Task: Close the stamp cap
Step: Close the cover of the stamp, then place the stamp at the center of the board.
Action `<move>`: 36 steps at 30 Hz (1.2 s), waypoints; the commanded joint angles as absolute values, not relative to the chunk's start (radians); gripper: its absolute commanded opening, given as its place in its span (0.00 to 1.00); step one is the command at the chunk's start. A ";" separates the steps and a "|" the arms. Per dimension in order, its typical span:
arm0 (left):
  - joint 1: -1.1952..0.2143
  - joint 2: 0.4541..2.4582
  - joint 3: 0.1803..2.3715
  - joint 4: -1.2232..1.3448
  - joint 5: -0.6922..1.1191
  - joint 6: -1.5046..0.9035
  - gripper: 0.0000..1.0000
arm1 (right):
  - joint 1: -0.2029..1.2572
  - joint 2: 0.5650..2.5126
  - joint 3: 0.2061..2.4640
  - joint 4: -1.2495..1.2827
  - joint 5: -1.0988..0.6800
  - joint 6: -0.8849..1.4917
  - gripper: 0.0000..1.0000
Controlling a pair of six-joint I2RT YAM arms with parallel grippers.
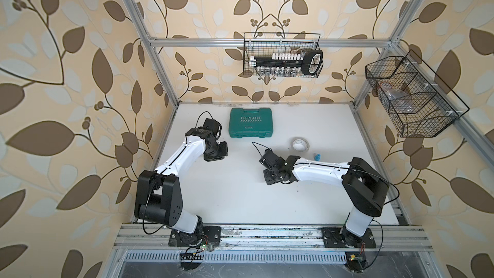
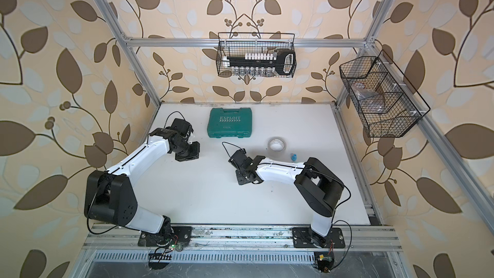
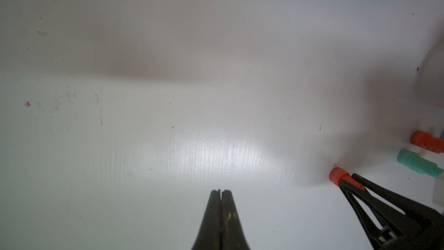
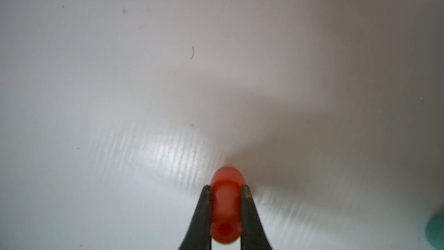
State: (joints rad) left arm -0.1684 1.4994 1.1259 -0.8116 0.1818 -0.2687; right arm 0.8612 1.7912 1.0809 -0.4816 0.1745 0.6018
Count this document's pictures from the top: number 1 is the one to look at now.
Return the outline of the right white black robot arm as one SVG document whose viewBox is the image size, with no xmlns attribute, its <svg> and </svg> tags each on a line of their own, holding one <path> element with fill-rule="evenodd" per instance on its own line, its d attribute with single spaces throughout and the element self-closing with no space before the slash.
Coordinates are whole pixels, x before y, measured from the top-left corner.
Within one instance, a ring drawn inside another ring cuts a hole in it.
<svg viewBox="0 0 494 278">
<path fill-rule="evenodd" d="M 352 209 L 343 227 L 322 231 L 325 247 L 376 247 L 369 225 L 382 215 L 391 184 L 365 160 L 354 157 L 350 162 L 324 163 L 299 156 L 284 159 L 272 149 L 266 149 L 259 163 L 264 166 L 263 176 L 267 185 L 309 181 L 336 186 L 346 191 Z"/>
</svg>

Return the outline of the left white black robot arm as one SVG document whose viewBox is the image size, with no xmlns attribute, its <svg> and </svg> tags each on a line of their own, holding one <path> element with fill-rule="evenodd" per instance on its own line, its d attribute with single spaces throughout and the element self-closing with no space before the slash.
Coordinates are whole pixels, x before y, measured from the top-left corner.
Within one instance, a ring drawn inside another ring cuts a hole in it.
<svg viewBox="0 0 494 278">
<path fill-rule="evenodd" d="M 153 171 L 138 177 L 135 217 L 175 230 L 180 241 L 189 247 L 205 239 L 203 220 L 184 209 L 180 176 L 203 157 L 206 162 L 222 160 L 228 155 L 226 142 L 218 142 L 221 124 L 208 118 L 200 127 L 190 129 L 174 154 Z"/>
</svg>

